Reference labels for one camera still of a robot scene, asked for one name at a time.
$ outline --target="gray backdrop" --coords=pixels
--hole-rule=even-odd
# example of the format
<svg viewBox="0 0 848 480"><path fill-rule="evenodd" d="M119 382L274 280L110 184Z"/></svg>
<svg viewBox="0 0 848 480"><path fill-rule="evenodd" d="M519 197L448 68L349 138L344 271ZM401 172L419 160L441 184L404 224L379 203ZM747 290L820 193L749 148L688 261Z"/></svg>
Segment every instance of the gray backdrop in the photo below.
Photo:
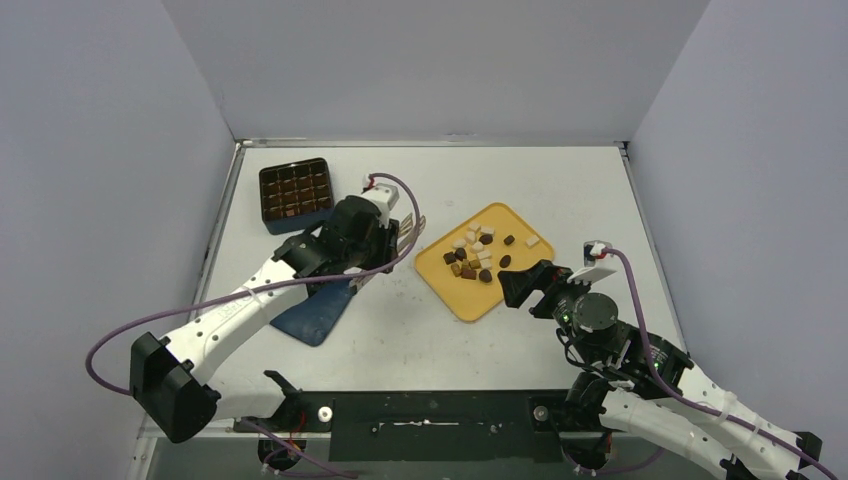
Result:
<svg viewBox="0 0 848 480"><path fill-rule="evenodd" d="M237 138L630 139L707 0L163 0Z"/></svg>
<svg viewBox="0 0 848 480"><path fill-rule="evenodd" d="M846 25L844 1L713 0L631 144L693 356L842 477Z"/></svg>
<svg viewBox="0 0 848 480"><path fill-rule="evenodd" d="M158 0L0 2L0 477L124 478L142 411L83 358L191 300L232 149Z"/></svg>

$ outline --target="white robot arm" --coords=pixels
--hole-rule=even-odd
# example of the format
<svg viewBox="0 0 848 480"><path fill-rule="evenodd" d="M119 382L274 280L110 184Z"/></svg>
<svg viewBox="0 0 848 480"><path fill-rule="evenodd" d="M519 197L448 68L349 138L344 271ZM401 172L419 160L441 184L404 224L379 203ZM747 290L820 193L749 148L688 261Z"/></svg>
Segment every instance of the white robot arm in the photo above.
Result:
<svg viewBox="0 0 848 480"><path fill-rule="evenodd" d="M384 184L346 197L329 220L288 238L236 290L248 296L207 311L160 339L147 333L133 343L130 393L171 441L188 440L217 418L265 418L279 408L285 385L276 372L226 379L215 372L271 319L332 276L353 267L379 268L397 257L401 228L390 218L397 200L397 188ZM351 288L366 282L359 280Z"/></svg>
<svg viewBox="0 0 848 480"><path fill-rule="evenodd" d="M619 320L615 302L590 291L594 282L615 272L613 253L622 257L632 284L623 254L597 241L584 244L585 266L577 272L542 260L523 272L498 274L508 307L519 307L533 290L544 292L530 313L556 320L566 358L584 369L568 393L565 410L570 413L559 423L632 433L721 479L801 480L806 477L800 469L820 467L818 437L760 418L716 385L688 354L645 331L643 318L637 318L640 328ZM641 317L638 297L634 301ZM582 362L572 360L572 347Z"/></svg>

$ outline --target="screw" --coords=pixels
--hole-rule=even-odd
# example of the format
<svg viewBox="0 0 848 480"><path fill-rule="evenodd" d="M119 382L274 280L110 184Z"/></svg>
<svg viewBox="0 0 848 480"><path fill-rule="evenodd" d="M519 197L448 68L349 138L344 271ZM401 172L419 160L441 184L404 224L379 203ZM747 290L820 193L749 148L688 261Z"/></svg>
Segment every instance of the screw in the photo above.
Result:
<svg viewBox="0 0 848 480"><path fill-rule="evenodd" d="M540 422L544 422L548 419L548 409L539 405L533 409L533 418Z"/></svg>
<svg viewBox="0 0 848 480"><path fill-rule="evenodd" d="M333 409L330 407L321 407L318 409L318 420L327 423L333 419Z"/></svg>

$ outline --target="white tabletop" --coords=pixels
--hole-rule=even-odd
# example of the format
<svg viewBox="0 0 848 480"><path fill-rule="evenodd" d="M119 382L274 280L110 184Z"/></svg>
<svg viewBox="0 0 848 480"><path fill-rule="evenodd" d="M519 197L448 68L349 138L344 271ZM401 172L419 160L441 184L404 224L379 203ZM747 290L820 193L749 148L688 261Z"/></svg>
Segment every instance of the white tabletop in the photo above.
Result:
<svg viewBox="0 0 848 480"><path fill-rule="evenodd" d="M495 307L478 322L453 316L413 268L412 256L492 202L503 202L556 251L556 264L582 266L584 241L611 242L630 257L648 327L680 346L657 264L616 147L249 148L232 196L206 297L231 292L285 236L260 218L258 173L324 157L336 200L361 190L369 172L388 172L413 189L427 216L415 251L357 295L323 345L313 348L268 326L219 372L277 370L304 390L514 390L569 388L577 370L563 357L552 320ZM395 218L410 211L403 198ZM634 323L624 274L599 282L623 320Z"/></svg>

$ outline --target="yellow tray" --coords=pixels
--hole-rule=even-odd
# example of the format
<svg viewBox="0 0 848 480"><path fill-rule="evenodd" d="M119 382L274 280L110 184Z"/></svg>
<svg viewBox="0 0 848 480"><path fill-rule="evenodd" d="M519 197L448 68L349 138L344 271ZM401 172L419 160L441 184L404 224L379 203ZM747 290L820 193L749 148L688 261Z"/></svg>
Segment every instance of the yellow tray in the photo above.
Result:
<svg viewBox="0 0 848 480"><path fill-rule="evenodd" d="M494 277L489 284L454 277L442 257L454 250L454 240L464 238L468 225L475 221L495 229L495 241L486 246L492 252L491 272ZM515 242L510 246L503 243L507 235L515 237ZM539 243L533 248L527 248L524 241L533 235L539 237ZM469 258L477 258L470 247L465 248ZM498 262L504 255L512 257L512 263L505 270L526 270L539 260L553 260L554 249L511 208L503 203L493 203L421 251L415 257L415 270L460 320L474 322L503 300L503 291L498 281L498 272L501 271Z"/></svg>

